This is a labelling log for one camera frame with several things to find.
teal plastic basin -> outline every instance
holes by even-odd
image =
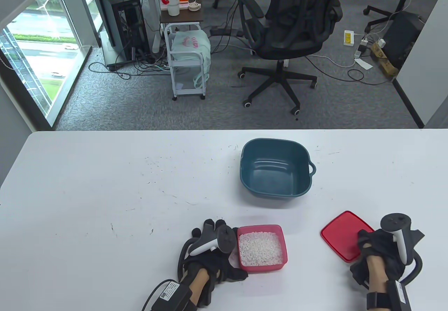
[[[241,153],[241,182],[262,197],[302,196],[311,187],[315,173],[308,151],[297,142],[259,138],[247,142]]]

barcode label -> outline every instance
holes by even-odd
[[[176,282],[170,282],[167,287],[163,290],[163,292],[160,294],[160,298],[169,301],[172,295],[174,295],[174,292],[179,287],[179,283]]]
[[[395,281],[395,285],[397,286],[398,297],[400,298],[400,302],[406,304],[405,293],[403,292],[403,287],[401,286],[401,283]]]

window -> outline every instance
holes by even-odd
[[[101,20],[101,16],[99,15],[96,2],[95,0],[85,0],[85,1],[89,8],[89,13],[92,16],[93,24],[95,25],[96,31],[99,31],[99,28],[101,28],[103,21]]]
[[[61,0],[36,0],[29,5],[0,30],[0,48],[48,119],[67,78],[79,66],[80,48]]]

car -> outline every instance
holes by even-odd
[[[65,76],[62,73],[59,73],[59,72],[52,72],[51,76],[52,77],[57,77],[57,78],[65,78]]]
[[[66,49],[66,50],[77,50],[77,49],[79,49],[79,47],[76,44],[64,44],[64,49]]]

hand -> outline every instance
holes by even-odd
[[[224,220],[216,221],[216,224],[213,220],[208,219],[204,222],[204,228],[213,228],[215,231],[220,226],[225,225]],[[235,236],[237,234],[237,228],[233,228],[233,232]],[[193,239],[197,240],[201,237],[202,232],[199,228],[195,228],[191,232]],[[215,288],[216,282],[222,281],[243,281],[247,278],[247,272],[238,268],[234,268],[229,263],[229,253],[223,253],[219,249],[215,249],[212,252],[207,250],[196,256],[189,256],[185,260],[182,261],[183,269],[188,276],[196,276],[196,272],[200,270],[200,268],[205,268],[208,272],[208,276],[210,277],[208,282],[205,284],[205,287],[202,290],[197,306],[206,306],[211,302],[211,292]]]
[[[400,259],[397,243],[393,242],[393,235],[378,229],[374,232],[361,230],[358,232],[358,247],[361,258],[350,266],[353,278],[358,284],[364,285],[369,281],[368,258],[381,257],[384,269],[389,280],[399,280],[405,272],[405,265]]]

